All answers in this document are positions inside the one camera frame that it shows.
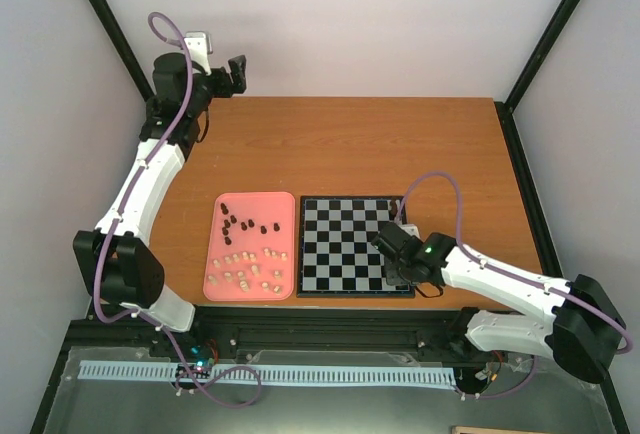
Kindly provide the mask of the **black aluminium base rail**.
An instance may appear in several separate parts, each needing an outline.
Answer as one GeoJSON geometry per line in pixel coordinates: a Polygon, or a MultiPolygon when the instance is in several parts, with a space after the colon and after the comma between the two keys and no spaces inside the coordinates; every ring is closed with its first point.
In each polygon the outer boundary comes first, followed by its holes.
{"type": "Polygon", "coordinates": [[[70,324],[63,347],[144,347],[154,357],[216,357],[243,363],[268,351],[388,352],[421,362],[471,367],[492,359],[472,346],[464,329],[474,311],[344,310],[199,307],[192,327],[167,336],[124,317],[106,324],[95,313],[70,324]]]}

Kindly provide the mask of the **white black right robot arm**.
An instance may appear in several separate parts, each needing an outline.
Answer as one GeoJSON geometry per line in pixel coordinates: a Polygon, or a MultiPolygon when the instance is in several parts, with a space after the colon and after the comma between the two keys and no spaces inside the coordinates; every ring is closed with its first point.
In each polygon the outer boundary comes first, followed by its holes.
{"type": "Polygon", "coordinates": [[[467,311],[463,336],[479,351],[511,351],[553,360],[573,377],[600,384],[626,340],[626,325],[600,283],[547,277],[489,258],[451,236],[421,240],[412,225],[387,223],[373,237],[394,282],[475,292],[509,314],[467,311]]]}

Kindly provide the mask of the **black aluminium frame post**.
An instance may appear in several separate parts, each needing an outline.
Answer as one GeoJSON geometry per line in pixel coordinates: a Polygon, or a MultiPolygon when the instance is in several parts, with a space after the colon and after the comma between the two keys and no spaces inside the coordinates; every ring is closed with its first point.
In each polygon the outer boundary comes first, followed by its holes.
{"type": "Polygon", "coordinates": [[[98,18],[104,32],[120,57],[129,77],[144,101],[153,94],[142,67],[135,56],[115,14],[107,0],[87,0],[98,18]]]}
{"type": "Polygon", "coordinates": [[[515,112],[524,98],[580,2],[581,0],[560,0],[504,102],[509,114],[515,112]]]}

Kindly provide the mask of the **black side frame rail right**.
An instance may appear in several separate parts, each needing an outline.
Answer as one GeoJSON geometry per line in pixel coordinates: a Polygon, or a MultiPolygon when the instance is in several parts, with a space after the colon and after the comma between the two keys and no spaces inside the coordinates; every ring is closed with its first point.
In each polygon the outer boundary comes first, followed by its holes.
{"type": "Polygon", "coordinates": [[[495,102],[494,106],[519,188],[542,274],[547,277],[563,279],[564,283],[569,285],[570,282],[564,278],[560,267],[556,249],[513,115],[502,102],[495,102]]]}

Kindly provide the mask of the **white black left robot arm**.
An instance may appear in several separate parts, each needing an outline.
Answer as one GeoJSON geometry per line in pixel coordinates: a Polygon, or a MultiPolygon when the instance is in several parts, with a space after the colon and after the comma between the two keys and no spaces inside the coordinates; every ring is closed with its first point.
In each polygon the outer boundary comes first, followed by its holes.
{"type": "Polygon", "coordinates": [[[80,230],[73,251],[88,293],[96,303],[145,314],[186,356],[201,354],[208,332],[193,322],[195,307],[165,282],[164,268],[149,248],[151,231],[172,181],[194,145],[204,139],[211,101],[246,90],[246,58],[206,69],[198,54],[159,56],[152,73],[156,89],[146,102],[146,119],[132,168],[105,216],[91,231],[80,230]]]}

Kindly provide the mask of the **pink plastic tray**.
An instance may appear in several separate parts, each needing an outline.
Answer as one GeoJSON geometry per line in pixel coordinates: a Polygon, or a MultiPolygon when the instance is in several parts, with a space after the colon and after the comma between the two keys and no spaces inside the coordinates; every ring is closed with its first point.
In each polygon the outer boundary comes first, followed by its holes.
{"type": "Polygon", "coordinates": [[[214,205],[203,294],[214,303],[273,303],[295,281],[295,198],[287,192],[235,192],[214,205]],[[228,215],[220,204],[225,203],[228,215]],[[232,240],[225,245],[224,237],[232,240]],[[250,285],[244,296],[240,281],[250,285]]]}

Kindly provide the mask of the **black aluminium frame post left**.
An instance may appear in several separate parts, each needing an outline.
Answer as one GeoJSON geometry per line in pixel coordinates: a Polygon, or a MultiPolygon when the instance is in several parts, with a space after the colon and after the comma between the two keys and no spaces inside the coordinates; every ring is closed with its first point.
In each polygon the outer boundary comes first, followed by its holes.
{"type": "Polygon", "coordinates": [[[135,56],[115,14],[107,0],[87,0],[98,18],[104,32],[120,57],[129,77],[144,101],[153,94],[142,67],[135,56]]]}

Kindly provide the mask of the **black white chessboard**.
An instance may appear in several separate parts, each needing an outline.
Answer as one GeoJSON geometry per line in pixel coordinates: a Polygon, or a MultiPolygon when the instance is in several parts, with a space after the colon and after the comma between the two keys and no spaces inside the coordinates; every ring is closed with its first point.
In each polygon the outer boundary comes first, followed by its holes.
{"type": "Polygon", "coordinates": [[[370,244],[393,220],[399,196],[300,198],[297,295],[317,298],[412,298],[409,286],[390,286],[383,256],[370,244]]]}

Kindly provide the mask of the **black aluminium frame post right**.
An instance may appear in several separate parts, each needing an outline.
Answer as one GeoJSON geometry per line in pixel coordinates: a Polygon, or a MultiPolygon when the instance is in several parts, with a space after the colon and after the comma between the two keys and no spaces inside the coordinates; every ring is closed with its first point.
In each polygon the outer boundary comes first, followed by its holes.
{"type": "Polygon", "coordinates": [[[524,98],[580,2],[581,0],[560,0],[504,102],[509,114],[515,112],[524,98]]]}

